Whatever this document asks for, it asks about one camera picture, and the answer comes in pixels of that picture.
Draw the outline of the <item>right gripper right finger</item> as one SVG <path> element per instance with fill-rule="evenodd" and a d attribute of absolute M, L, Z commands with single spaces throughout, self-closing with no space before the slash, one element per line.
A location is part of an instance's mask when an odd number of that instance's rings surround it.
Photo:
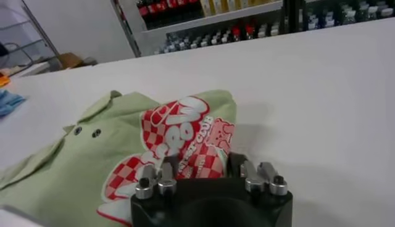
<path fill-rule="evenodd" d="M 228 176 L 241 178 L 245 190 L 250 194 L 267 192 L 274 196 L 285 196 L 288 193 L 288 183 L 270 162 L 261 162 L 255 167 L 245 155 L 231 152 L 227 171 Z"/>

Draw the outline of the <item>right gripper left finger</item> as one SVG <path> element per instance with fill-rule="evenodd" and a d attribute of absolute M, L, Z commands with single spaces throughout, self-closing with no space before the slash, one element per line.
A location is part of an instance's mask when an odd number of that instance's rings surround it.
<path fill-rule="evenodd" d="M 137 199 L 151 199 L 159 194 L 162 197 L 172 197 L 177 193 L 177 180 L 175 179 L 176 159 L 164 159 L 159 170 L 153 164 L 143 167 L 141 178 L 135 187 Z"/>

